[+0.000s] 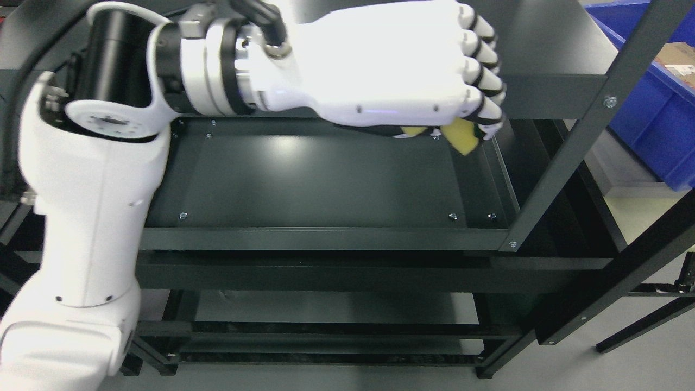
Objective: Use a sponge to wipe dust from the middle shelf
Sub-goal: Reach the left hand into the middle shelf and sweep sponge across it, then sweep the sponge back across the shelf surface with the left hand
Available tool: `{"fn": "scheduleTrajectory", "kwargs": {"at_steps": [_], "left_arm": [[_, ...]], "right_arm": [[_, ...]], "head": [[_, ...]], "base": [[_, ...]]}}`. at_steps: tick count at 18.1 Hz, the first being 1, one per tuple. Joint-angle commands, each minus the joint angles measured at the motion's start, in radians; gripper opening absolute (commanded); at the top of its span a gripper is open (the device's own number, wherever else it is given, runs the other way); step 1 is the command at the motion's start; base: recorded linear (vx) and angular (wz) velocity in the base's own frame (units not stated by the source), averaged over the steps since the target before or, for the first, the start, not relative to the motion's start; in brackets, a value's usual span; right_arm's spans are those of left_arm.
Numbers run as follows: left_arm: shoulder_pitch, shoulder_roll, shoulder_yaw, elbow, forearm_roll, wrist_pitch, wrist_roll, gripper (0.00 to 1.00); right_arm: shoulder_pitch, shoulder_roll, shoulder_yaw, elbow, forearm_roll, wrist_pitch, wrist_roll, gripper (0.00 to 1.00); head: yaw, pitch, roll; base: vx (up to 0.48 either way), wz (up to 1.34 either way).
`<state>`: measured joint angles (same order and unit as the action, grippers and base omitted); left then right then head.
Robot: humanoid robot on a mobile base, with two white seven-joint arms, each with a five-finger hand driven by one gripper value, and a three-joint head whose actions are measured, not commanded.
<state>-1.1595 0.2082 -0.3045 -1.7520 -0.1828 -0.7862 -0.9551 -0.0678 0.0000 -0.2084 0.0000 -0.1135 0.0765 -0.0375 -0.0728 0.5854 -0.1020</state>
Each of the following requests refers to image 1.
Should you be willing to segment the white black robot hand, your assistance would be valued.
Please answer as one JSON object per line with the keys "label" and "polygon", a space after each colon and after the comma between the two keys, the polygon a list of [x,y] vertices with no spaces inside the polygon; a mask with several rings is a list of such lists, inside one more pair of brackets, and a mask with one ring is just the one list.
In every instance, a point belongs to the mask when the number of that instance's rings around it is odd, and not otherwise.
{"label": "white black robot hand", "polygon": [[471,5],[419,1],[335,10],[288,24],[290,52],[248,45],[250,89],[263,111],[310,108],[348,127],[439,127],[461,118],[489,140],[504,122],[494,28]]}

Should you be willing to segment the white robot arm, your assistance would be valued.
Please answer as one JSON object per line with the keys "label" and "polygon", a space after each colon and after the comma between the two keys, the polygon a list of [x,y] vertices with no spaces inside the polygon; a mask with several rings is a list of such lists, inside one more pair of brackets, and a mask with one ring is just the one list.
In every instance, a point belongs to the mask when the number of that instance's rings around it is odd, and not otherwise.
{"label": "white robot arm", "polygon": [[102,138],[42,119],[53,74],[43,73],[22,112],[19,161],[46,216],[40,269],[2,318],[3,390],[95,390],[116,374],[136,334],[135,269],[142,228],[163,178],[174,113],[146,109],[127,132]]}

